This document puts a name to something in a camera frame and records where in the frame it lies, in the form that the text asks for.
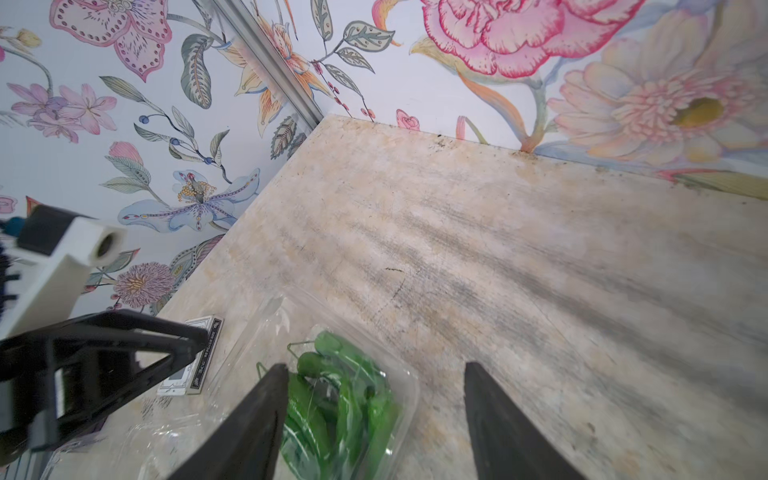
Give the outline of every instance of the painted leaf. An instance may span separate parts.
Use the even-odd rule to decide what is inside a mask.
[[[199,0],[192,0],[192,3],[194,3],[194,6],[197,7],[197,11],[200,12],[200,16],[203,17],[205,28],[210,29],[211,24],[214,23],[214,16],[200,4]]]
[[[149,141],[170,141],[170,137],[163,134],[156,134],[153,131],[146,130],[134,124],[134,129],[143,139]]]
[[[296,153],[296,150],[301,147],[301,144],[304,143],[306,140],[306,134],[304,132],[298,134],[296,138],[293,139],[293,141],[290,143],[290,147],[288,147],[288,158],[291,158],[293,154]]]
[[[197,161],[197,162],[202,161],[199,157],[193,157],[192,155],[187,155],[179,151],[176,147],[174,147],[171,144],[168,144],[168,152],[170,152],[170,155],[176,160]]]
[[[331,22],[331,13],[328,10],[328,0],[311,0],[312,19],[320,36],[324,41],[333,37],[333,23]]]
[[[474,81],[465,78],[462,74],[458,74],[458,77],[462,79],[464,85],[466,85],[473,94],[477,95],[480,100],[483,100],[486,104],[492,106],[493,109],[504,118],[512,129],[512,133],[514,133],[518,140],[520,140],[520,143],[525,144],[528,139],[528,134],[525,133],[525,123],[523,122],[523,117],[520,115],[518,109],[496,90],[476,84]]]
[[[355,85],[355,82],[352,81],[352,79],[343,71],[339,70],[337,67],[334,67],[331,64],[324,64],[326,66],[326,70],[328,73],[331,74],[332,77],[336,79],[340,84],[344,85],[350,90],[354,90],[361,98],[362,94],[360,93],[360,90],[357,88],[357,85]]]
[[[221,163],[221,141],[230,131],[220,131],[210,139],[210,156],[214,158],[216,163]]]
[[[377,28],[386,30],[386,18],[389,16],[389,11],[392,10],[392,7],[394,7],[398,2],[402,1],[403,0],[376,0],[373,2],[371,14],[373,15],[373,23]],[[392,45],[399,47],[402,44],[392,40]]]
[[[353,67],[368,68],[373,71],[373,67],[370,63],[354,48],[344,47],[336,53],[344,60],[345,63],[352,65]]]
[[[187,118],[184,117],[176,107],[171,107],[170,111],[174,113],[174,118],[179,124],[181,131],[183,131],[184,134],[187,135],[187,137],[190,139],[194,138],[194,128],[192,128],[192,124],[187,120]]]
[[[293,120],[293,117],[286,117],[272,136],[272,153],[270,158],[278,158],[293,141],[294,135],[296,135],[296,121]]]
[[[109,87],[110,90],[112,90],[114,93],[120,95],[121,97],[127,98],[128,100],[138,101],[141,103],[144,103],[147,101],[146,97],[141,94],[139,90],[136,89],[133,85],[129,84],[122,78],[117,77],[99,77],[101,81],[104,82],[107,87]]]
[[[478,142],[484,145],[488,144],[488,142],[485,140],[485,137],[483,137],[482,134],[480,133],[480,130],[478,130],[475,124],[473,124],[472,121],[469,120],[464,115],[461,115],[456,120],[456,138],[458,138],[459,140],[466,140],[466,129],[465,129],[466,125],[469,125],[469,127],[472,129],[472,132],[478,138]]]
[[[42,202],[38,202],[34,198],[27,197],[27,217],[32,214],[32,211],[37,208],[38,205],[42,205]]]
[[[202,108],[210,108],[210,74],[203,62],[203,53],[213,44],[213,39],[193,33],[181,45],[184,70],[181,74],[181,88],[192,102]]]
[[[102,272],[94,272],[88,276],[88,280],[85,280],[85,285],[81,295],[96,290],[96,286],[101,283],[101,278],[104,276]]]
[[[115,177],[100,184],[102,187],[111,188],[122,194],[135,194],[139,190],[146,190],[147,185],[144,182],[128,177]]]
[[[152,176],[149,174],[149,170],[144,168],[144,165],[133,161],[130,158],[112,157],[110,155],[107,155],[104,158],[109,160],[115,168],[117,168],[120,172],[129,178],[138,180],[144,185],[149,185],[149,183],[152,181]]]
[[[344,28],[344,41],[363,51],[381,51],[392,43],[394,31],[381,30],[371,24],[355,20]]]
[[[170,301],[171,298],[173,298],[174,293],[176,293],[176,290],[172,292],[168,292],[155,303],[150,303],[149,305],[149,314],[152,316],[157,316],[158,313],[163,309],[166,303]]]
[[[689,187],[702,187],[729,194],[768,200],[768,178],[737,172],[699,171],[675,173],[672,179]]]
[[[113,273],[124,269],[126,266],[131,264],[132,261],[134,261],[134,257],[137,253],[139,253],[139,250],[140,249],[137,248],[136,250],[125,250],[124,252],[120,252],[118,258],[114,259],[114,262],[102,268],[101,271],[104,273]]]

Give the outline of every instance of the floral wallpaper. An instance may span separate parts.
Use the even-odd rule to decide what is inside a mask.
[[[765,0],[243,3],[324,113],[768,199]]]
[[[125,225],[73,315],[157,314],[308,126],[207,4],[11,2],[2,24],[0,216],[50,204]]]

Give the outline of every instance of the yellow flower center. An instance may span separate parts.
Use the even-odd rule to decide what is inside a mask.
[[[135,277],[128,280],[127,287],[128,287],[128,290],[131,291],[131,293],[136,293],[141,291],[141,289],[143,289],[144,285],[146,284],[147,284],[147,281],[145,279],[140,277]]]
[[[715,98],[697,98],[678,110],[671,123],[682,128],[703,127],[720,118],[724,111],[723,104]]]

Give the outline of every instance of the green pepper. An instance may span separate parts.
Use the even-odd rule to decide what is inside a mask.
[[[390,390],[377,393],[368,400],[370,444],[366,455],[366,478],[373,478],[376,474],[399,415],[400,405]]]
[[[315,350],[324,356],[338,357],[355,374],[361,375],[373,387],[374,392],[382,392],[388,388],[385,375],[373,359],[349,340],[326,330],[315,338]]]
[[[365,430],[363,409],[366,386],[355,379],[344,379],[339,389],[339,419],[336,421],[336,457],[353,468],[362,450]]]
[[[314,352],[302,353],[296,370],[299,375],[308,376],[311,379],[324,378],[336,389],[341,387],[341,381],[346,377],[344,370],[339,368],[331,358]]]
[[[293,476],[298,480],[317,480],[320,478],[320,465],[317,457],[310,451],[307,441],[296,422],[286,417],[283,423],[283,444],[280,453]]]
[[[336,424],[336,419],[339,418],[339,406],[331,399],[317,398],[313,400],[317,404],[317,408],[320,409],[320,414],[326,420],[326,423]]]
[[[296,373],[288,376],[288,416],[299,426],[310,451],[317,457],[321,478],[327,478],[331,444],[326,422],[313,400],[311,385]]]

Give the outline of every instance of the blue flower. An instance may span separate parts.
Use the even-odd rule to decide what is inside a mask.
[[[247,177],[236,178],[224,192],[214,195],[216,187],[195,170],[175,171],[174,177],[181,183],[174,185],[174,192],[187,206],[169,207],[157,200],[142,200],[120,210],[118,221],[123,225],[144,225],[161,233],[174,232],[184,225],[199,232],[214,220],[232,225],[237,220],[232,215],[234,204],[257,195],[259,172],[257,168]]]

